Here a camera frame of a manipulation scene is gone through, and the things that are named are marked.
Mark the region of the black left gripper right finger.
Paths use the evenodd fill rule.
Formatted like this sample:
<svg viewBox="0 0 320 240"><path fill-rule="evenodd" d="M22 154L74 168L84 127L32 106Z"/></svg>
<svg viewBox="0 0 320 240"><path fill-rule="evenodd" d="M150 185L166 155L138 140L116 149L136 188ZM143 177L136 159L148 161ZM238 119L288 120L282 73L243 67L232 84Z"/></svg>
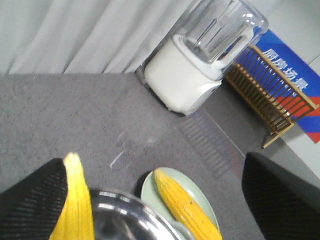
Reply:
<svg viewBox="0 0 320 240"><path fill-rule="evenodd" d="M258 152L246 154L245 201L267 240L318 240L320 189Z"/></svg>

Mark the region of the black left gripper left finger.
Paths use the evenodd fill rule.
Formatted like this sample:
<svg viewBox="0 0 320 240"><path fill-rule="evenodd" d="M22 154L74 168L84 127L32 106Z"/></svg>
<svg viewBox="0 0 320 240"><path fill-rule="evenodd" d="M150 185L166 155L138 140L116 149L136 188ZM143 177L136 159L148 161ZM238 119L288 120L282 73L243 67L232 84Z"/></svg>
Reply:
<svg viewBox="0 0 320 240"><path fill-rule="evenodd" d="M53 158L0 194L2 240L48 240L67 198L67 173Z"/></svg>

